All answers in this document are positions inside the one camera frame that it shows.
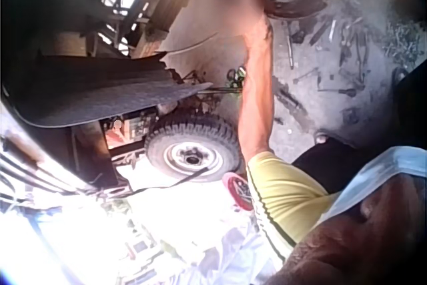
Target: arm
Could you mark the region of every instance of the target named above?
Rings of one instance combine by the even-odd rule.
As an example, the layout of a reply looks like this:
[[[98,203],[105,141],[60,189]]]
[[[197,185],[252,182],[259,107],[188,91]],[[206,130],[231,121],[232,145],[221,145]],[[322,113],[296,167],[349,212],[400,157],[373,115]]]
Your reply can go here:
[[[239,141],[246,163],[255,155],[270,151],[274,98],[272,89],[272,43],[270,22],[262,16],[254,28],[244,35],[248,49],[246,80],[239,116]]]

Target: rubber tire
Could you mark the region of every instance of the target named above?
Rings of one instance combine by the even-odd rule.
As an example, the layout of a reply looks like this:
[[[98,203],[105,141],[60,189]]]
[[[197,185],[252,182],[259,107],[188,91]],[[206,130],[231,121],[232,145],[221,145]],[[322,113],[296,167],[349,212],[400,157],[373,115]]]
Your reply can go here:
[[[242,154],[236,130],[226,120],[211,114],[169,114],[160,119],[151,130],[145,143],[150,163],[164,174],[183,179],[189,175],[170,168],[163,158],[164,151],[171,144],[194,141],[216,150],[222,156],[222,167],[215,173],[199,176],[191,182],[214,182],[221,180],[226,172],[239,168]]]

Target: screwdriver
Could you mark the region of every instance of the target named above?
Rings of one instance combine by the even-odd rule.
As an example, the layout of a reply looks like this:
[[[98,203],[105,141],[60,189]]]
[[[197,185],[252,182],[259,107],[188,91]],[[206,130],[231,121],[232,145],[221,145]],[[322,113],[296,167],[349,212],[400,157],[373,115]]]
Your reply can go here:
[[[347,95],[348,97],[355,97],[357,95],[357,91],[354,88],[349,89],[319,89],[318,91],[333,91],[336,93],[341,93],[343,95]]]

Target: shirt sleeve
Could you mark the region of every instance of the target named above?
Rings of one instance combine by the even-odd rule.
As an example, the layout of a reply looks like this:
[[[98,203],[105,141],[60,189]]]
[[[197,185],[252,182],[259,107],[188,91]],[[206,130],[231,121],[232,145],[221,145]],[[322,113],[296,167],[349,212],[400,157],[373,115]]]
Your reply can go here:
[[[254,156],[247,170],[258,225],[284,260],[338,194],[329,195],[315,179],[272,152]]]

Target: black stripe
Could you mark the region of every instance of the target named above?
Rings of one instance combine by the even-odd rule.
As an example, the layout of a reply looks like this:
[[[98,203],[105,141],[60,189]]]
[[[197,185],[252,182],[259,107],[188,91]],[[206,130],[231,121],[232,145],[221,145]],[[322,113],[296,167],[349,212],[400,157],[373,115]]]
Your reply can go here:
[[[296,242],[291,238],[291,236],[289,236],[282,227],[280,227],[280,225],[274,221],[274,219],[270,216],[270,213],[268,212],[265,203],[262,201],[262,197],[260,192],[258,191],[258,189],[256,188],[255,184],[254,184],[254,180],[252,179],[252,174],[251,174],[251,170],[248,166],[248,171],[249,171],[249,177],[250,180],[252,181],[252,185],[254,186],[255,192],[258,195],[258,198],[260,199],[260,202],[262,204],[262,208],[265,210],[265,214],[267,215],[268,220],[270,221],[270,223],[274,226],[274,228],[279,232],[280,236],[283,237],[285,239],[285,241],[288,242],[288,244],[292,247],[295,247]]]

